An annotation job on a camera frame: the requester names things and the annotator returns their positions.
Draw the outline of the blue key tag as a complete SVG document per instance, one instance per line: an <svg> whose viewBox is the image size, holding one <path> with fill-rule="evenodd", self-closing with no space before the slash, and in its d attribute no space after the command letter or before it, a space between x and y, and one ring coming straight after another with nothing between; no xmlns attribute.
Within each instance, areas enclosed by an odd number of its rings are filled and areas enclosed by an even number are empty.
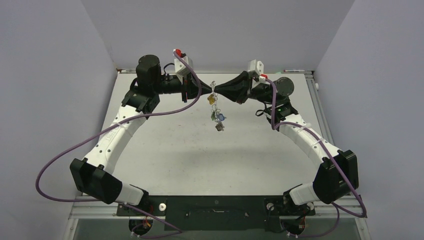
<svg viewBox="0 0 424 240"><path fill-rule="evenodd" d="M222 113L218 113L216 115L216 119L220 122L224 121L226 119L226 117L222 114Z"/></svg>

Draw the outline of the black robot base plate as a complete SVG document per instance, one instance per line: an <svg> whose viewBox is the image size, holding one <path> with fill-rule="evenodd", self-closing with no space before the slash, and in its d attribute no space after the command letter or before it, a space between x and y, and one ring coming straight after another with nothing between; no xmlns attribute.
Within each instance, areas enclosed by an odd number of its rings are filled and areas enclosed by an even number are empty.
<svg viewBox="0 0 424 240"><path fill-rule="evenodd" d="M132 225L165 220L165 231L279 231L303 222L316 211L311 203L295 205L282 195L151 195L132 209L119 204L116 214Z"/></svg>

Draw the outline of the yellow key tag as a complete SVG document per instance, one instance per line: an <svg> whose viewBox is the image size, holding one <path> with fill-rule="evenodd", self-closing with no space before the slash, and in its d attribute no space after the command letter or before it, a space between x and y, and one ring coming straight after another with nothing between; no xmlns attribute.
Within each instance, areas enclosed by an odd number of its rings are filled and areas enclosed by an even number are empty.
<svg viewBox="0 0 424 240"><path fill-rule="evenodd" d="M207 97L207 100L209 102L210 105L213 105L216 102L216 98L214 94L211 94Z"/></svg>

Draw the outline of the black key tag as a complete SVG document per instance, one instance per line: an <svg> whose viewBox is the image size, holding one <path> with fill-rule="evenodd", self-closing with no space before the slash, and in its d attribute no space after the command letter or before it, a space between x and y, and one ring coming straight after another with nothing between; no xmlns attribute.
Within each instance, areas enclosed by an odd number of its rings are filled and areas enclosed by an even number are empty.
<svg viewBox="0 0 424 240"><path fill-rule="evenodd" d="M224 131L225 126L222 124L222 122L218 122L218 123L215 125L215 128L216 128L216 130L217 130L218 132L222 132L222 131Z"/></svg>

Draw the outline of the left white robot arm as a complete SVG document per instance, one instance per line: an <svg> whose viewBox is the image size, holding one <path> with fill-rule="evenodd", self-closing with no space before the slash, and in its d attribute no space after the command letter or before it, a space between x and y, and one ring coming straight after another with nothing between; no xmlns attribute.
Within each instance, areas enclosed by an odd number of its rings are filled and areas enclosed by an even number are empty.
<svg viewBox="0 0 424 240"><path fill-rule="evenodd" d="M193 70L192 60L179 49L173 51L175 74L162 72L160 60L155 55L145 55L138 60L136 78L130 84L115 119L102 131L96 145L82 159L75 158L70 172L77 190L106 204L124 203L136 215L148 211L148 192L140 187L124 183L113 173L116 164L145 121L153 116L160 103L161 94L182 95L186 102L198 101L207 92Z"/></svg>

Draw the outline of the red marker pen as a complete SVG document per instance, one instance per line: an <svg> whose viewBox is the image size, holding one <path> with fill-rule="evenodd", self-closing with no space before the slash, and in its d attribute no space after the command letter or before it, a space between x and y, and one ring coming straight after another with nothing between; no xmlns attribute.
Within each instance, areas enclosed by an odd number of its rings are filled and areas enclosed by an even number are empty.
<svg viewBox="0 0 424 240"><path fill-rule="evenodd" d="M283 70L284 73L305 73L306 70L302 69L285 69Z"/></svg>

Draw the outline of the aluminium right rail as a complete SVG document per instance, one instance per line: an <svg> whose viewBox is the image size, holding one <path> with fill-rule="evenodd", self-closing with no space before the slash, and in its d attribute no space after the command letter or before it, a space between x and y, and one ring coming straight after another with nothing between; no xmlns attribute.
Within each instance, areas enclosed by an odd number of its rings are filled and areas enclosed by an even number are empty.
<svg viewBox="0 0 424 240"><path fill-rule="evenodd" d="M334 144L334 139L324 113L324 108L319 97L319 85L314 79L313 71L306 71L304 74L309 93L311 95L312 104L317 116L318 124L321 130L321 135L325 137L331 144Z"/></svg>

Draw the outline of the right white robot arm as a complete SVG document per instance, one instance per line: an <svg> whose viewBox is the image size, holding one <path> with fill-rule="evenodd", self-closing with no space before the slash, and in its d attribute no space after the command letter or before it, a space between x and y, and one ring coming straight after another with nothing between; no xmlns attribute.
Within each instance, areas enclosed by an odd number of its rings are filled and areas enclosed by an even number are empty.
<svg viewBox="0 0 424 240"><path fill-rule="evenodd" d="M246 71L212 87L213 93L232 102L243 104L252 99L266 105L259 114L265 115L273 130L288 137L311 160L316 169L313 181L283 194L282 207L289 214L297 213L308 203L332 204L350 193L357 196L359 186L357 156L351 150L343 151L332 145L303 119L291 104L290 95L294 89L288 77L271 81L264 74Z"/></svg>

